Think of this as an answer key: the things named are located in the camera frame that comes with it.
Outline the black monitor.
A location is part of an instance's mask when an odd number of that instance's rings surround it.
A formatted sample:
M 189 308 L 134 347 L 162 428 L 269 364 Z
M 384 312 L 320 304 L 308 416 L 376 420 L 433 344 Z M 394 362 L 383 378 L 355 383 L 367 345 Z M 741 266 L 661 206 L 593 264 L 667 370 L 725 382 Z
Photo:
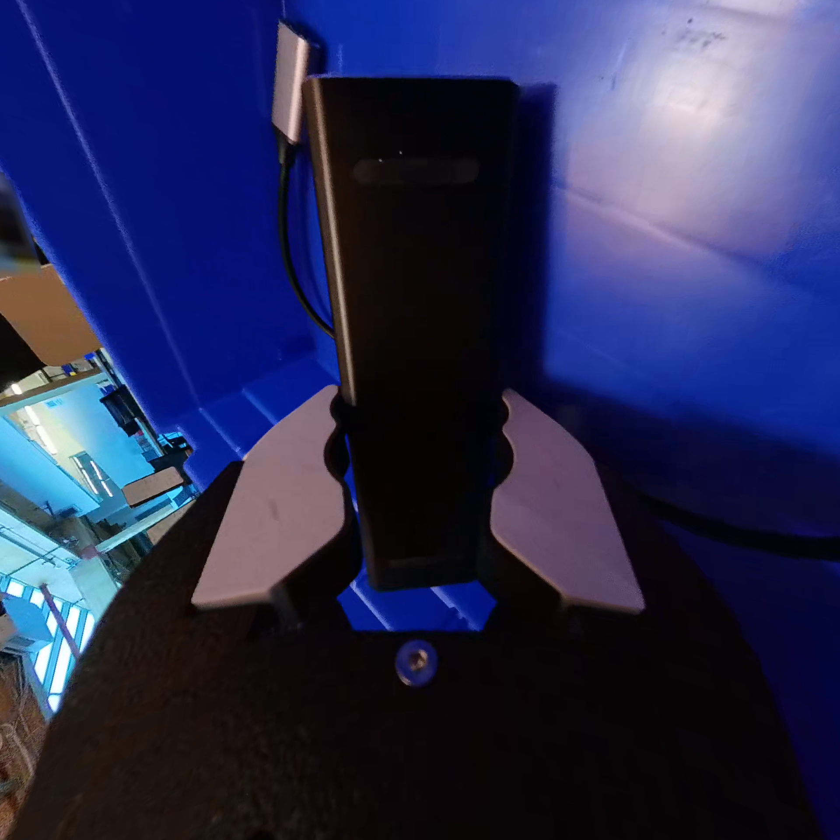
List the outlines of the black monitor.
M 100 400 L 113 421 L 129 437 L 140 433 L 143 413 L 125 384 L 113 387 Z

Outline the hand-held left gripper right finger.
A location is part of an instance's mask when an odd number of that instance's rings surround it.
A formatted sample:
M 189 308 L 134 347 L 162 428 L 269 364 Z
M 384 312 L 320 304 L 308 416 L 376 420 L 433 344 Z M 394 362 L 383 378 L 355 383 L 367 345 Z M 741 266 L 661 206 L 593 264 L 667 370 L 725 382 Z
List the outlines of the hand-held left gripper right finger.
M 570 605 L 641 613 L 644 595 L 594 459 L 517 392 L 502 401 L 512 461 L 493 491 L 493 537 Z

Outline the cardboard box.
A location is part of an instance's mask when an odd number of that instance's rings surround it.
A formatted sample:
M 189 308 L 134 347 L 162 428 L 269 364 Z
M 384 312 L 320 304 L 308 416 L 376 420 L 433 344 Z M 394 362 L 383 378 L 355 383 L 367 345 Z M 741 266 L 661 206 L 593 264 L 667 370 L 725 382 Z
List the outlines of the cardboard box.
M 170 466 L 141 479 L 137 479 L 122 488 L 122 494 L 131 508 L 139 507 L 148 501 L 170 492 L 185 484 L 183 473 Z

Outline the blue plastic bin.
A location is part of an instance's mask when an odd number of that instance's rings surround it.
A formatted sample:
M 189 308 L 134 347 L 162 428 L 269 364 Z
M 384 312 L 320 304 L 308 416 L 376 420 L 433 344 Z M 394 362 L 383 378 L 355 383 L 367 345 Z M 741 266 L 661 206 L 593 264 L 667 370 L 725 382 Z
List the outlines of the blue plastic bin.
M 333 76 L 519 84 L 511 386 L 670 506 L 838 536 L 838 2 L 2 2 L 2 172 L 199 485 L 338 374 L 281 20 Z

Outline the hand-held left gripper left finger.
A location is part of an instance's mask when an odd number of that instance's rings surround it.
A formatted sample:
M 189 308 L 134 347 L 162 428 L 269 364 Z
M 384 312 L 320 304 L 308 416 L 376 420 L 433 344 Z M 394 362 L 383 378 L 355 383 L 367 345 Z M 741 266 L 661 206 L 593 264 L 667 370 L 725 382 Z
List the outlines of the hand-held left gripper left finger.
M 248 452 L 192 595 L 196 609 L 268 604 L 299 627 L 348 585 L 342 406 L 328 385 Z

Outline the black USB hub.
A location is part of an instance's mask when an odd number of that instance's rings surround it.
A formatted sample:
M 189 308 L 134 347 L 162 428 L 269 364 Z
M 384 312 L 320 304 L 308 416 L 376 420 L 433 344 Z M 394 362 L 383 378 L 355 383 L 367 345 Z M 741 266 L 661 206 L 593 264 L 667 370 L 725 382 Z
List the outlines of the black USB hub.
M 303 85 L 364 559 L 379 590 L 471 581 L 487 546 L 518 100 L 500 78 Z

